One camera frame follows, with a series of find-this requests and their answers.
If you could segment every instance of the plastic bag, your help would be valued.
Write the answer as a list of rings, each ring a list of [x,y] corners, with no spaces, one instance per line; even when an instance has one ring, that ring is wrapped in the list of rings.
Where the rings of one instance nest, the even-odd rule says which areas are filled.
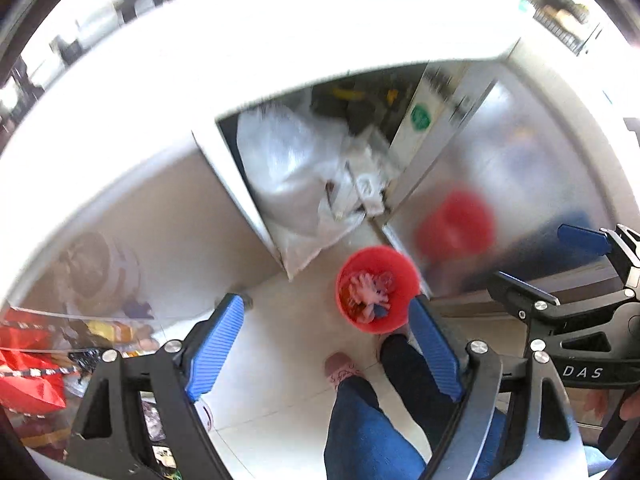
[[[0,370],[19,372],[57,368],[50,355],[0,350]],[[0,378],[0,404],[18,413],[44,415],[66,406],[62,375]]]
[[[347,123],[313,115],[310,90],[295,95],[296,111],[271,102],[238,119],[244,170],[290,279],[364,219],[336,220],[327,199],[327,183],[345,171]]]
[[[240,114],[238,150],[260,211],[283,227],[314,236],[318,205],[340,168],[348,133],[345,121],[293,112],[277,102]]]

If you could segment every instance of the yellow object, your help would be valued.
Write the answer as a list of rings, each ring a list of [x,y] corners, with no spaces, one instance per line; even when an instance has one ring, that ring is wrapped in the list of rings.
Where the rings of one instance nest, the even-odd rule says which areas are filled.
[[[86,324],[92,334],[99,335],[112,343],[130,343],[134,339],[133,329],[117,321],[89,321]]]
[[[121,352],[121,355],[122,357],[138,357],[144,354],[138,350],[132,350],[130,352]]]
[[[386,104],[391,106],[394,101],[398,98],[398,94],[400,92],[398,90],[389,90],[386,92]]]
[[[344,88],[338,87],[334,87],[331,93],[334,97],[345,101],[363,101],[367,97],[367,94],[360,90],[345,90]]]
[[[42,447],[47,444],[53,444],[62,440],[63,438],[67,438],[71,434],[70,428],[65,428],[64,430],[57,430],[51,433],[45,433],[44,435],[36,435],[36,436],[26,436],[21,438],[20,441],[24,447]]]

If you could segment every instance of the blue jeans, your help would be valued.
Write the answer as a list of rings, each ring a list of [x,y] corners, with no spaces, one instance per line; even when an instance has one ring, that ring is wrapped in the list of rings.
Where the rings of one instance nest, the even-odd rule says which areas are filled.
[[[426,361],[404,336],[386,339],[380,362],[411,418],[434,449],[456,404],[440,393]],[[496,410],[473,478],[489,475],[504,423],[504,414]],[[586,450],[590,475],[612,463],[598,450]],[[338,386],[324,448],[324,466],[327,480],[417,480],[426,464],[380,410],[369,381],[350,377]]]

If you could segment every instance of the hand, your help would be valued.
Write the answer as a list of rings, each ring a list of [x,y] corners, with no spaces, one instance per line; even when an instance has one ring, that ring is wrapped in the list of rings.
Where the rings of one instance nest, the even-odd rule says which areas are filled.
[[[609,402],[608,390],[591,390],[587,394],[584,403],[584,411],[590,412],[594,410],[597,418],[602,418],[607,412],[607,404]],[[622,420],[631,420],[640,416],[640,390],[635,392],[620,406],[620,418]]]
[[[640,416],[640,390],[636,391],[620,406],[620,418],[631,420]]]

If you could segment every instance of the black pants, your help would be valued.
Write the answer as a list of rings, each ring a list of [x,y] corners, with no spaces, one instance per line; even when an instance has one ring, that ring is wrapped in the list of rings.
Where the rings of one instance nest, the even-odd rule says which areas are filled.
[[[380,362],[409,415],[422,428],[434,449],[453,415],[455,403],[440,393],[427,362],[403,335],[390,336],[382,343]],[[347,380],[369,406],[380,410],[378,397],[369,381],[360,377]]]

